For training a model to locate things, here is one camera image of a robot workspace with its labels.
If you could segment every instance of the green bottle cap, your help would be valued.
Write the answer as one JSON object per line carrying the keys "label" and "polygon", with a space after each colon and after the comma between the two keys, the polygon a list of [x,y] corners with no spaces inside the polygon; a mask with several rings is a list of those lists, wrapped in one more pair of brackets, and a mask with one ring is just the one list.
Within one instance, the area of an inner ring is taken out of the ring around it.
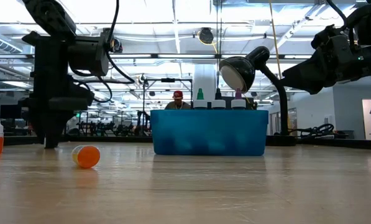
{"label": "green bottle cap", "polygon": [[196,99],[197,100],[204,100],[202,88],[199,88],[199,90],[198,90],[198,97]]}

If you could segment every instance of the table surface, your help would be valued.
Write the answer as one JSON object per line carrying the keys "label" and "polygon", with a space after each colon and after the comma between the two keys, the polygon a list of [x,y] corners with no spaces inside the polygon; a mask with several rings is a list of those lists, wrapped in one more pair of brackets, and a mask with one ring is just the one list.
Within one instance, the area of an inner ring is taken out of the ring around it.
{"label": "table surface", "polygon": [[0,223],[371,224],[371,151],[268,147],[263,157],[157,156],[151,144],[5,147]]}

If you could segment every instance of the blue bin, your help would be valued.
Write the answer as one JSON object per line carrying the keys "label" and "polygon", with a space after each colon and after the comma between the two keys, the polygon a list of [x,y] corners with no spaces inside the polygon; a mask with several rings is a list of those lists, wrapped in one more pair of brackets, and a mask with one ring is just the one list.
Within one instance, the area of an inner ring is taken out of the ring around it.
{"label": "blue bin", "polygon": [[261,156],[268,111],[153,110],[151,125],[158,155]]}

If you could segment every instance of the black desk lamp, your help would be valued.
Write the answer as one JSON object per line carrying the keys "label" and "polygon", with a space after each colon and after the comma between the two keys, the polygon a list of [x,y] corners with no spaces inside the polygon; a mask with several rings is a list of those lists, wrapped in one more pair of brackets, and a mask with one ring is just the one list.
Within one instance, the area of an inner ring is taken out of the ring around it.
{"label": "black desk lamp", "polygon": [[246,57],[230,57],[220,62],[219,69],[224,81],[233,90],[240,88],[242,93],[247,93],[251,88],[255,70],[260,70],[276,87],[280,103],[280,123],[282,130],[278,136],[268,136],[267,143],[276,146],[294,146],[295,138],[289,136],[287,125],[287,96],[285,87],[279,79],[269,70],[266,63],[270,58],[270,51],[266,47],[257,47]]}

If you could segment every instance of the purple bottle cap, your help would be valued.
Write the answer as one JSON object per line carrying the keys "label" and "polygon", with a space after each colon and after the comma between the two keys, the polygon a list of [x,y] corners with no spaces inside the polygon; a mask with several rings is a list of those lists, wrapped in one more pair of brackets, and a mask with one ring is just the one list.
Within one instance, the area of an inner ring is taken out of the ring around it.
{"label": "purple bottle cap", "polygon": [[241,100],[241,99],[242,99],[242,93],[240,92],[240,88],[236,88],[235,100]]}

